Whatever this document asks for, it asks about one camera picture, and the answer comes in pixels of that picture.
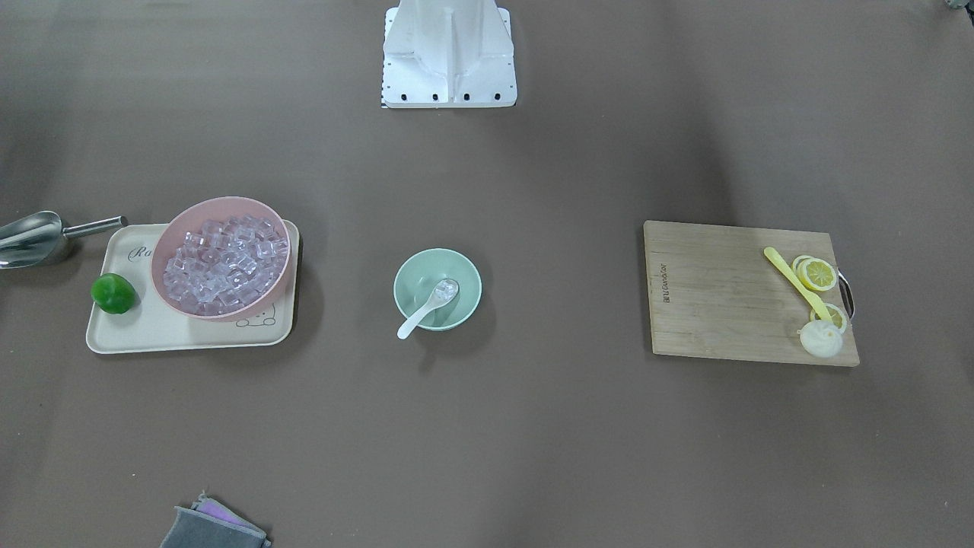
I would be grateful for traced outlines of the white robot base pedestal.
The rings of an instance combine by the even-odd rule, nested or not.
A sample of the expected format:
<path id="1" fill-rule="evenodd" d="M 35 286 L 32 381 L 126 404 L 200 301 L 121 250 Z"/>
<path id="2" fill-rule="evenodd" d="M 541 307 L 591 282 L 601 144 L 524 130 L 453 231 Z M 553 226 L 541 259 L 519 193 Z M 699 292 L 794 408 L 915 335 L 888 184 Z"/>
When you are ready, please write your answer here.
<path id="1" fill-rule="evenodd" d="M 383 108 L 517 103 L 509 10 L 494 1 L 400 1 L 384 21 Z"/>

